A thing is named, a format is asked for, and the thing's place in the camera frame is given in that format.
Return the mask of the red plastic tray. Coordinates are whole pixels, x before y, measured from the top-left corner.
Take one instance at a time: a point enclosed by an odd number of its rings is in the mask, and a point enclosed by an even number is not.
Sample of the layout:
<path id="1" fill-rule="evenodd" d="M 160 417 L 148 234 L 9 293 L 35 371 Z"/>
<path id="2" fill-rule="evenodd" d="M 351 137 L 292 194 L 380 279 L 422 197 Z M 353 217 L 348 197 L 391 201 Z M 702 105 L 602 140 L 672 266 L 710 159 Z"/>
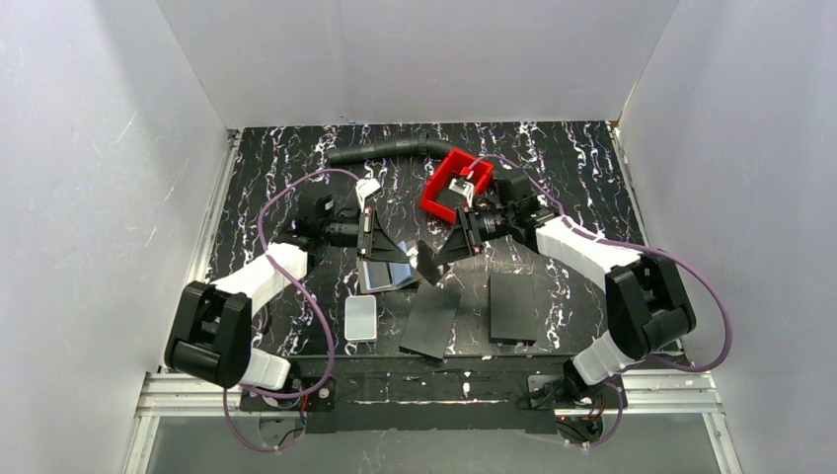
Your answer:
<path id="1" fill-rule="evenodd" d="M 424 186 L 419 207 L 453 224 L 455 211 L 471 206 L 474 198 L 488 189 L 494 166 L 455 147 L 447 151 L 432 150 L 430 156 L 442 161 Z"/>

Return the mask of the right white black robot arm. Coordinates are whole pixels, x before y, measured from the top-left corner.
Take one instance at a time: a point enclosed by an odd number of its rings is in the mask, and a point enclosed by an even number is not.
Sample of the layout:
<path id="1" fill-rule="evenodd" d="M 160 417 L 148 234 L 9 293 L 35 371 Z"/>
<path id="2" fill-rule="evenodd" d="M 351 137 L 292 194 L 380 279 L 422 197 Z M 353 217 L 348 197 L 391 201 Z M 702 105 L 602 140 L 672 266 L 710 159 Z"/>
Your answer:
<path id="1" fill-rule="evenodd" d="M 504 170 L 493 184 L 495 200 L 455 209 L 451 232 L 440 250 L 419 244 L 416 268 L 436 283 L 452 263 L 480 254 L 489 241 L 509 236 L 599 286 L 606 299 L 607 329 L 565 362 L 554 384 L 563 394 L 586 395 L 696 328 L 696 316 L 672 260 L 596 239 L 556 208 L 541 204 L 523 172 Z"/>

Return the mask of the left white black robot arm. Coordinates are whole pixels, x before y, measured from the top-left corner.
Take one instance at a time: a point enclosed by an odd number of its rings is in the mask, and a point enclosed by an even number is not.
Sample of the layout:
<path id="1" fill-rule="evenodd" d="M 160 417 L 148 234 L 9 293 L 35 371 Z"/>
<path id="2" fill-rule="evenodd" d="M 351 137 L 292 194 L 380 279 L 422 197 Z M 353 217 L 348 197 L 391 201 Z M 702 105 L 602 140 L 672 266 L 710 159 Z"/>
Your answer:
<path id="1" fill-rule="evenodd" d="M 329 194 L 305 197 L 293 222 L 278 242 L 235 273 L 185 286 L 164 351 L 168 367 L 222 388 L 242 385 L 280 393 L 291 364 L 253 348 L 254 314 L 300 282 L 329 247 L 353 249 L 367 262 L 409 260 L 373 207 L 358 201 L 337 209 Z"/>

